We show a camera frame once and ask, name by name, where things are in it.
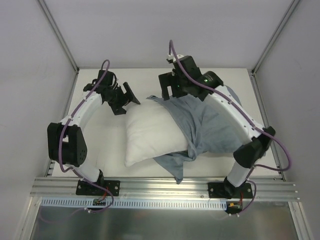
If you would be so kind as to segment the white pillow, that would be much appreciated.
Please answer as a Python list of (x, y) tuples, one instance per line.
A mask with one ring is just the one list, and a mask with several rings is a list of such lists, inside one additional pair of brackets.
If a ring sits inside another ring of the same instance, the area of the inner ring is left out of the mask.
[(127, 109), (125, 115), (125, 166), (147, 159), (186, 151), (188, 141), (170, 112), (151, 95), (141, 104)]

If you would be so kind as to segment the grey-blue pillowcase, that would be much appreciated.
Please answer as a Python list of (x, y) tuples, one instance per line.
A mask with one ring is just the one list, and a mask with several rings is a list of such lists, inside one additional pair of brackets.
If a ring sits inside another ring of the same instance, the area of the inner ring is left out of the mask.
[(177, 184), (184, 178), (184, 163), (193, 162), (206, 152), (231, 154), (241, 145), (233, 127), (211, 105), (191, 94), (169, 100), (151, 95), (148, 97), (164, 107), (187, 141), (187, 149), (173, 151), (154, 160), (171, 175)]

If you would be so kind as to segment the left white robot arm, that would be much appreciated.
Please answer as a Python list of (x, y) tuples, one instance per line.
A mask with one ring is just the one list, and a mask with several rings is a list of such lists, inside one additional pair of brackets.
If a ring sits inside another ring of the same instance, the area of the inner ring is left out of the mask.
[(115, 73), (101, 69), (97, 78), (88, 83), (71, 114), (47, 127), (48, 156), (56, 161), (62, 172), (74, 171), (89, 180), (87, 189), (93, 195), (104, 191), (103, 173), (87, 159), (88, 148), (83, 135), (87, 123), (96, 110), (107, 103), (115, 116), (126, 114), (125, 106), (140, 104), (129, 84), (118, 84)]

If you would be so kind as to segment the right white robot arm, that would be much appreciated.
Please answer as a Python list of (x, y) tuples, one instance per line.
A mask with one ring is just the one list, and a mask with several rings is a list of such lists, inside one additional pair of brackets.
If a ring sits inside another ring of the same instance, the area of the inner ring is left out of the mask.
[(269, 149), (276, 131), (254, 121), (232, 96), (221, 78), (213, 71), (201, 73), (190, 55), (168, 54), (173, 65), (170, 72), (159, 75), (162, 98), (192, 95), (207, 103), (233, 127), (241, 146), (233, 153), (235, 163), (224, 180), (224, 192), (234, 198), (242, 192), (242, 184), (257, 160)]

